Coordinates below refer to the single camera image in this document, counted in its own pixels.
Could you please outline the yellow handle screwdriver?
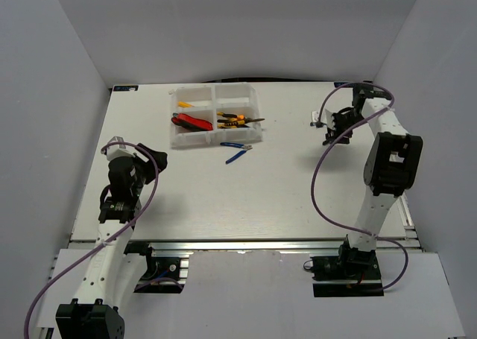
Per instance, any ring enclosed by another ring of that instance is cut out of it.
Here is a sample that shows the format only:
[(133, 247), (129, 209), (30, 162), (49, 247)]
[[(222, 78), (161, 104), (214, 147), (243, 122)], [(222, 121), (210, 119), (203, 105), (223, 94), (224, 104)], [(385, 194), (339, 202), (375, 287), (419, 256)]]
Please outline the yellow handle screwdriver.
[(182, 101), (177, 102), (177, 105), (178, 105), (179, 107), (183, 107), (183, 108), (194, 107), (192, 104), (189, 104), (189, 103), (186, 103), (186, 102), (182, 102)]

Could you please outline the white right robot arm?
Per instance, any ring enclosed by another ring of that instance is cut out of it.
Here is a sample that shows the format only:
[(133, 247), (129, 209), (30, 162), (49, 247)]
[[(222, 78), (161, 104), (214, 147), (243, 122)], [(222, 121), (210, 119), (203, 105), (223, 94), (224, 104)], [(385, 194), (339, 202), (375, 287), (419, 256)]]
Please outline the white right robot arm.
[(423, 139), (401, 125), (393, 111), (390, 92), (365, 82), (337, 84), (335, 88), (351, 88), (353, 99), (349, 107), (334, 113), (321, 107), (319, 116), (325, 118), (322, 124), (326, 127), (323, 144), (348, 145), (360, 124), (367, 124), (374, 136), (363, 170), (364, 200), (343, 245), (348, 253), (336, 260), (337, 271), (352, 279), (364, 268), (362, 258), (367, 259), (375, 253), (376, 236), (391, 207), (413, 186)]

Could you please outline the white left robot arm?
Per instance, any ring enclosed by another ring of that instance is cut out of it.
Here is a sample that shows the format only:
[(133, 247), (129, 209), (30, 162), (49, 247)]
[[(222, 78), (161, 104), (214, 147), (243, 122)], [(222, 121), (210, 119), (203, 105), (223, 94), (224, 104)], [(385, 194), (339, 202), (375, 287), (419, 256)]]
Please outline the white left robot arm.
[(136, 222), (147, 209), (140, 196), (148, 184), (156, 186), (168, 164), (168, 155), (139, 143), (112, 138), (101, 152), (108, 161), (108, 184), (100, 195), (98, 230), (94, 248), (52, 278), (58, 279), (82, 262), (83, 279), (70, 302), (58, 306), (55, 321), (62, 338), (123, 338), (125, 321), (121, 307), (137, 282), (151, 278), (157, 260), (148, 248), (131, 249)]

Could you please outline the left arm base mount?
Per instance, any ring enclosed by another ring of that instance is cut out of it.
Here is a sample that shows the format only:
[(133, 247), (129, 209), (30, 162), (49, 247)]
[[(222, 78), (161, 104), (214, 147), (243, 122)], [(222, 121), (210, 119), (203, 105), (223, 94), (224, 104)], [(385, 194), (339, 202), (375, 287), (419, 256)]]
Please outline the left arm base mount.
[(159, 243), (130, 242), (125, 254), (139, 254), (146, 270), (140, 277), (135, 293), (181, 294), (186, 282), (186, 255), (164, 248)]

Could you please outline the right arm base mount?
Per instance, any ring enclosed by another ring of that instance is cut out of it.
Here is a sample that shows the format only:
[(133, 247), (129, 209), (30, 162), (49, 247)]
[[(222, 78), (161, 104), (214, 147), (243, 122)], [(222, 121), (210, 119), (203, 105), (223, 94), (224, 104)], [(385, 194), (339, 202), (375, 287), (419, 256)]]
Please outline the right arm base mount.
[(338, 256), (313, 256), (303, 263), (312, 274), (315, 298), (383, 297), (381, 271), (376, 259), (370, 266), (343, 267)]

